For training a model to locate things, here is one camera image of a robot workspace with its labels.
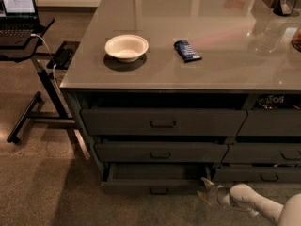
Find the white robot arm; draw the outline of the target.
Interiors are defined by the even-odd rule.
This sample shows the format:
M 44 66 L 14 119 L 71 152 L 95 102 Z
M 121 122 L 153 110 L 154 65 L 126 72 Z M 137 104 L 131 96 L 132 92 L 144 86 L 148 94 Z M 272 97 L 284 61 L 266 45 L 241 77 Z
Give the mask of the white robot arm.
M 284 204 L 272 201 L 246 184 L 230 187 L 216 185 L 202 177 L 204 189 L 198 196 L 210 206 L 228 207 L 232 210 L 261 214 L 275 226 L 301 226 L 301 194 L 291 196 Z

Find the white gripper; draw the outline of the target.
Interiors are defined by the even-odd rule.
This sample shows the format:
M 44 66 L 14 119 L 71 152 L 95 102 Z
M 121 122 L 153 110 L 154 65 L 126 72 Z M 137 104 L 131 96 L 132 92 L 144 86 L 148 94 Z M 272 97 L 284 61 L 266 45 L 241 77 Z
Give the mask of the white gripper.
M 230 191 L 227 187 L 215 186 L 211 180 L 205 177 L 202 177 L 201 181 L 204 183 L 206 188 L 210 188 L 208 191 L 209 200 L 207 194 L 199 190 L 197 191 L 197 194 L 201 200 L 210 206 L 212 204 L 214 206 L 230 207 Z

